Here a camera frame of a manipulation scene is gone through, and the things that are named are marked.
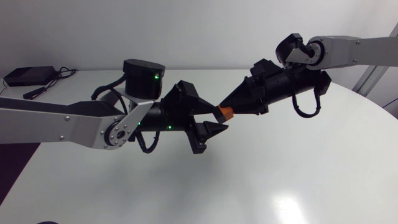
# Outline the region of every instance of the white tabletop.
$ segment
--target white tabletop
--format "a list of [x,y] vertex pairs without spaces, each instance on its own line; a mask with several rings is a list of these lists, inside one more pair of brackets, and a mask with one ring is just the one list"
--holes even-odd
[[[90,100],[121,74],[78,72],[37,101]],[[167,70],[162,96],[183,79],[217,105],[245,75]],[[297,98],[300,109],[315,110],[312,91]],[[177,132],[161,133],[152,154],[135,142],[115,151],[42,143],[1,205],[1,223],[398,223],[398,120],[335,84],[321,101],[311,119],[291,99],[262,116],[236,115],[204,154],[192,154]]]

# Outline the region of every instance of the black sensor housing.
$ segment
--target black sensor housing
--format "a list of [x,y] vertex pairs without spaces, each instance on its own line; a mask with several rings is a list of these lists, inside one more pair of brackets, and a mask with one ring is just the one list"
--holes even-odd
[[123,63],[126,74],[126,93],[145,100],[156,100],[162,93],[162,79],[165,66],[138,59],[128,59]]

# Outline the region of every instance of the black box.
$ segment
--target black box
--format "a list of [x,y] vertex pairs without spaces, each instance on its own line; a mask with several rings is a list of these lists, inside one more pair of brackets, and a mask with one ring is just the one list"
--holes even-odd
[[4,81],[9,86],[46,85],[56,74],[53,66],[17,68]]

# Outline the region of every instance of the orange object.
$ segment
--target orange object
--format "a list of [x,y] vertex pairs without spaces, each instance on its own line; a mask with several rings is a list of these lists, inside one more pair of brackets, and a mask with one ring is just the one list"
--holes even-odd
[[232,107],[227,106],[225,108],[222,108],[220,105],[218,105],[218,108],[220,109],[220,111],[224,115],[225,120],[229,120],[229,119],[234,117],[234,110],[232,109]]

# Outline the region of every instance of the robotic arm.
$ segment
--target robotic arm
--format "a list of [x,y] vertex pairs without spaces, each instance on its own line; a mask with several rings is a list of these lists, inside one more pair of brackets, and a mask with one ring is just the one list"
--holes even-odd
[[[268,105],[292,97],[294,109],[304,118],[320,111],[320,96],[331,82],[321,69],[353,65],[398,66],[398,38],[359,39],[355,37],[314,37],[307,45],[291,34],[276,49],[278,67],[262,59],[254,64],[238,86],[218,106],[201,99],[195,87],[180,81],[160,102],[165,67],[141,60],[124,61],[124,75],[99,87],[93,101],[55,105],[0,98],[0,144],[71,141],[95,149],[117,149],[137,139],[150,153],[161,131],[185,131],[192,151],[203,153],[206,141],[224,131],[225,121],[234,114],[264,114]],[[126,82],[125,88],[114,88]],[[313,89],[317,108],[314,114],[300,111],[296,94]],[[101,99],[98,95],[108,91]],[[114,107],[121,96],[129,101],[124,112]],[[196,123],[196,114],[213,113],[218,123]],[[155,131],[155,140],[146,147],[141,132]]]

